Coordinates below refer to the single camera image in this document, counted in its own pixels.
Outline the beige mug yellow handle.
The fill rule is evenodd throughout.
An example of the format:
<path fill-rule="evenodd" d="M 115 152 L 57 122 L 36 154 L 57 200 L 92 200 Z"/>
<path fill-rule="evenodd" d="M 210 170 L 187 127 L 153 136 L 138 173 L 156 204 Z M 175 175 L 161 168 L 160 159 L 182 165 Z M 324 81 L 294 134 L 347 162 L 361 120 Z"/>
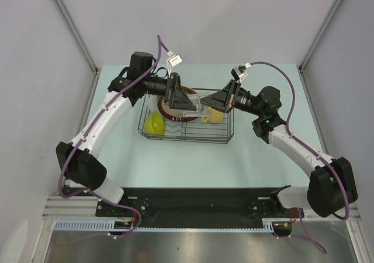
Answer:
<path fill-rule="evenodd" d="M 203 117 L 201 118 L 201 121 L 203 123 L 209 122 L 213 124 L 219 124 L 224 119 L 224 113 L 217 111 L 211 107 L 206 108 L 202 112 Z"/>

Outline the red rimmed round plate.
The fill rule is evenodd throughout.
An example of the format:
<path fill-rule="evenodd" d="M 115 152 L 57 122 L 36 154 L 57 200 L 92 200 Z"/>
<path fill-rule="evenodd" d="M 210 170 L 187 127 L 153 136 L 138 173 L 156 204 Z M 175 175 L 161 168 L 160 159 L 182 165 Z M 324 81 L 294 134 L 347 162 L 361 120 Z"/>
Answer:
<path fill-rule="evenodd" d="M 173 122 L 190 122 L 197 119 L 197 117 L 184 117 L 183 110 L 169 108 L 162 96 L 157 97 L 157 108 L 163 117 Z"/>

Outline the clear plastic cup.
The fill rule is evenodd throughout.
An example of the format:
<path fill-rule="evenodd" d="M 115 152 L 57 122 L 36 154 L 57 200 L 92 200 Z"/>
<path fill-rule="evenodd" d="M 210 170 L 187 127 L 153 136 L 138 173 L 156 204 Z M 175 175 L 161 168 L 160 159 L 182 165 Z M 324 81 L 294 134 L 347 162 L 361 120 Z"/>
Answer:
<path fill-rule="evenodd" d="M 182 113 L 183 117 L 211 117 L 209 106 L 201 102 L 201 99 L 209 96 L 210 91 L 200 91 L 196 94 L 188 94 L 189 100 L 194 104 L 196 110 L 185 110 Z"/>

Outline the white bowl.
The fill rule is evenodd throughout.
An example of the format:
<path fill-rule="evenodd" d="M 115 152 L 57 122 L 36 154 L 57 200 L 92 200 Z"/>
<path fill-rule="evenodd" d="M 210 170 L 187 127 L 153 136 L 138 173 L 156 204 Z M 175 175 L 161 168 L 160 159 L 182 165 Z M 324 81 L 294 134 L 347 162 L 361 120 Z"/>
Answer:
<path fill-rule="evenodd" d="M 151 113 L 158 112 L 158 98 L 155 95 L 150 95 L 147 100 L 147 107 Z"/>

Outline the dark wire dish rack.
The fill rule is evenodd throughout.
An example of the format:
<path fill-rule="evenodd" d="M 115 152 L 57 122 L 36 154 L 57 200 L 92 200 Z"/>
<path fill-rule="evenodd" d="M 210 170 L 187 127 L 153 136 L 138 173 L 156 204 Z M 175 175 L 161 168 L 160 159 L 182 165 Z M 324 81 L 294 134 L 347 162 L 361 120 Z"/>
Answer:
<path fill-rule="evenodd" d="M 234 136 L 233 111 L 226 113 L 223 121 L 219 124 L 203 123 L 199 117 L 190 122 L 173 122 L 161 115 L 164 120 L 164 134 L 162 136 L 148 134 L 144 130 L 146 118 L 152 114 L 147 107 L 148 97 L 149 95 L 146 95 L 143 99 L 143 106 L 138 122 L 138 132 L 147 139 L 227 144 Z"/>

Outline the yellow green bowl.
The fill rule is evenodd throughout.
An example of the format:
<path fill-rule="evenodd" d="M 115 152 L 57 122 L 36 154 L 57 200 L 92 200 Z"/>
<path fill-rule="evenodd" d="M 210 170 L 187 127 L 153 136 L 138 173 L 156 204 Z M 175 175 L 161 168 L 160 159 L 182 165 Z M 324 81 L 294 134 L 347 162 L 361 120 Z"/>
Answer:
<path fill-rule="evenodd" d="M 144 123 L 144 130 L 148 134 L 162 136 L 164 134 L 164 120 L 159 113 L 152 113 L 147 116 Z"/>

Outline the beige bird pattern plate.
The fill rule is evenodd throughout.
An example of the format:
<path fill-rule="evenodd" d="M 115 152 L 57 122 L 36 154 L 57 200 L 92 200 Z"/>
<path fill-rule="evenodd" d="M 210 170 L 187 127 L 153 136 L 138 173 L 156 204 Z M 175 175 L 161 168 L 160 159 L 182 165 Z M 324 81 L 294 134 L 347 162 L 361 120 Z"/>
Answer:
<path fill-rule="evenodd" d="M 192 89 L 192 88 L 190 88 L 188 86 L 182 86 L 182 89 L 188 95 L 190 95 L 190 94 L 197 94 L 198 93 L 194 89 Z"/>

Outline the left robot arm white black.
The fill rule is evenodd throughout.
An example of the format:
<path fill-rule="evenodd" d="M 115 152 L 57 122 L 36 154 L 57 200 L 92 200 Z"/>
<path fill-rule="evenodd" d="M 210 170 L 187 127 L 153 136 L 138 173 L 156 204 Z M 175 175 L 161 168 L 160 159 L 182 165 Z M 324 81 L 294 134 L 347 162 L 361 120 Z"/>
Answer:
<path fill-rule="evenodd" d="M 128 212 L 129 201 L 124 190 L 108 177 L 107 169 L 98 160 L 102 147 L 121 118 L 145 94 L 161 96 L 172 108 L 195 110 L 181 85 L 180 76 L 170 72 L 167 78 L 156 76 L 159 60 L 152 54 L 135 52 L 130 65 L 121 70 L 108 86 L 100 108 L 69 143 L 56 147 L 64 178 L 80 184 L 99 199 L 109 202 L 109 210 L 117 216 Z"/>

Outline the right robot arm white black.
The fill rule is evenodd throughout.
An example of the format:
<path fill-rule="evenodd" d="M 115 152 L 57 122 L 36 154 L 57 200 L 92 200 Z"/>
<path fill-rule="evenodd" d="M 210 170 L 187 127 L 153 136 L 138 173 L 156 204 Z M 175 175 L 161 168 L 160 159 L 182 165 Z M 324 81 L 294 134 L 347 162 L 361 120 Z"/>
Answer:
<path fill-rule="evenodd" d="M 280 92 L 272 86 L 252 95 L 231 80 L 223 89 L 203 97 L 202 104 L 223 113 L 233 108 L 257 116 L 252 126 L 257 137 L 277 148 L 298 165 L 309 179 L 307 187 L 284 186 L 274 193 L 269 209 L 276 217 L 283 217 L 291 208 L 311 209 L 320 217 L 336 215 L 356 202 L 358 193 L 351 163 L 344 157 L 334 158 L 310 147 L 291 132 L 278 109 L 282 106 Z"/>

